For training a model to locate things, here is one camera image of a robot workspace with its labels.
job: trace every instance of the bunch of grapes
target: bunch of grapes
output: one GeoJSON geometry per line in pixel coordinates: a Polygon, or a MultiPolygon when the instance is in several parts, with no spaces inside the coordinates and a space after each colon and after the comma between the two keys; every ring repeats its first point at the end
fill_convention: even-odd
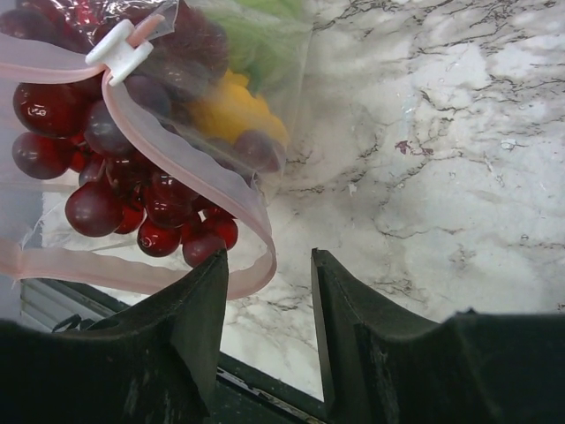
{"type": "MultiPolygon", "coordinates": [[[[0,16],[0,32],[82,51],[84,40],[66,25],[67,20],[61,23],[55,3],[18,0],[17,9],[0,16]]],[[[165,123],[177,119],[178,102],[201,95],[206,89],[202,85],[220,78],[226,72],[228,55],[222,29],[185,2],[181,4],[184,7],[175,33],[162,37],[156,50],[158,55],[190,58],[198,71],[168,67],[163,59],[159,71],[136,74],[125,82],[131,98],[172,132],[176,129],[165,123]]],[[[135,12],[126,11],[110,24],[123,18],[137,23],[143,17],[135,12]]],[[[104,25],[97,28],[93,37],[109,30],[104,25]]],[[[233,216],[160,170],[119,131],[102,99],[100,76],[72,84],[22,83],[14,93],[13,106],[28,130],[12,147],[18,168],[43,180],[60,177],[68,170],[78,172],[79,188],[65,204],[67,220],[78,233],[104,237],[136,231],[145,254],[164,257],[182,245],[184,258],[193,267],[216,250],[231,249],[237,243],[233,216]]],[[[266,142],[253,132],[242,134],[241,139],[233,147],[222,140],[211,143],[238,155],[236,162],[268,167],[272,152],[266,149],[266,142]]],[[[252,174],[215,159],[240,172],[251,184],[252,174]]]]}

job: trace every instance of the produce bag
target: produce bag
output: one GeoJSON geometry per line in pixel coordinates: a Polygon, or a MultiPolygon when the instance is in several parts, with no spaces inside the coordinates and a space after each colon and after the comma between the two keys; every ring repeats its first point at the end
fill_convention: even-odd
{"type": "Polygon", "coordinates": [[[0,273],[152,294],[226,248],[229,299],[268,283],[311,32],[268,1],[0,5],[0,273]]]}

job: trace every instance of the black plastic claw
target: black plastic claw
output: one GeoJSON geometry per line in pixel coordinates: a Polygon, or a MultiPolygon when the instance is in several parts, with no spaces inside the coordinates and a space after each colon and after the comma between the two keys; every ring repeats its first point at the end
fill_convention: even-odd
{"type": "Polygon", "coordinates": [[[0,421],[205,422],[227,288],[221,252],[85,331],[44,334],[0,322],[0,421]]]}
{"type": "Polygon", "coordinates": [[[313,305],[335,423],[563,422],[565,317],[430,322],[313,251],[313,305]]]}

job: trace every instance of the yellow pepper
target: yellow pepper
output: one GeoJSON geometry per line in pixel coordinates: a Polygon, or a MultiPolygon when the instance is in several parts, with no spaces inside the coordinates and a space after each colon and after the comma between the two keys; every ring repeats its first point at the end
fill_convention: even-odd
{"type": "Polygon", "coordinates": [[[245,75],[228,70],[202,99],[185,105],[194,126],[205,136],[220,137],[232,145],[242,132],[261,130],[286,148],[290,139],[283,122],[262,96],[252,96],[248,83],[245,75]]]}

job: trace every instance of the red stain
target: red stain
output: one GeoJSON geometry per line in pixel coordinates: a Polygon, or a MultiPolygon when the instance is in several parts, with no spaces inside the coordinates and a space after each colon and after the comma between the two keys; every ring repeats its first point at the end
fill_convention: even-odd
{"type": "Polygon", "coordinates": [[[431,156],[431,155],[433,155],[433,149],[432,148],[421,148],[420,146],[418,146],[418,150],[416,150],[415,148],[413,148],[410,145],[410,143],[407,140],[398,141],[395,144],[395,148],[400,150],[400,153],[402,153],[403,155],[406,155],[407,153],[410,153],[413,156],[431,156]]]}

